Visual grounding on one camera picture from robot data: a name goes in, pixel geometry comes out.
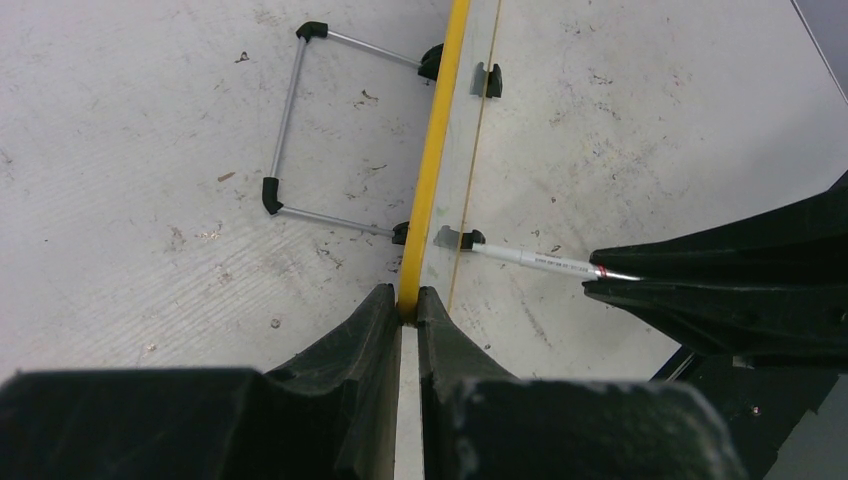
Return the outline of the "yellow framed whiteboard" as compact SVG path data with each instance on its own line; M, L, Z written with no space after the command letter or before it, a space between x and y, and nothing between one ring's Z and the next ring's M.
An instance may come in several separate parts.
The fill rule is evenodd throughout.
M380 228L284 205L273 164L262 186L272 215L384 236L403 249L396 285L375 287L340 326L271 372L292 429L282 463L287 479L390 479L395 473L401 343L417 340L422 473L439 475L439 405L449 375L435 350L473 360L484 353L449 314L460 254L480 238L466 231L483 110L503 91L493 48L501 5L453 4L445 40L417 62L435 85L409 219Z

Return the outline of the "white green marker pen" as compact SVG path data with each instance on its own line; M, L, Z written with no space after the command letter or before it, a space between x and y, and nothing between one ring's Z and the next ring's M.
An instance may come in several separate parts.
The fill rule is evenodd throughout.
M570 275L584 280L642 280L642 277L613 271L602 265L593 264L588 261L558 257L546 253L532 252L530 250L473 243L471 251L502 262L513 263L536 270Z

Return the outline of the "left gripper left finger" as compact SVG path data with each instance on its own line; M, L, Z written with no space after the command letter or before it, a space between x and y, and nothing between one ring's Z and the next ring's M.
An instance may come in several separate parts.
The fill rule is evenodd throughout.
M19 373L5 479L390 479L400 320L380 284L331 332L251 368Z

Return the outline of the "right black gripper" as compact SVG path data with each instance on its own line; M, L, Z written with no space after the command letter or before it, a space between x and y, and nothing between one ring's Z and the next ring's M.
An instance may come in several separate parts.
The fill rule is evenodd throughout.
M847 176L753 217L670 240L599 249L590 261L652 280L845 282ZM585 283L584 293L685 346L653 379L689 383L707 398L751 479L766 476L792 431L818 411L839 378L798 368L847 365L844 285L603 280ZM777 369L736 367L730 357L714 356Z

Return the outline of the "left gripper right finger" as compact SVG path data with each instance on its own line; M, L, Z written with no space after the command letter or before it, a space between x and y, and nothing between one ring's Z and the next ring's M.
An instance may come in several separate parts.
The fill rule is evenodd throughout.
M417 302L428 479L743 479L718 412L675 382L527 380Z

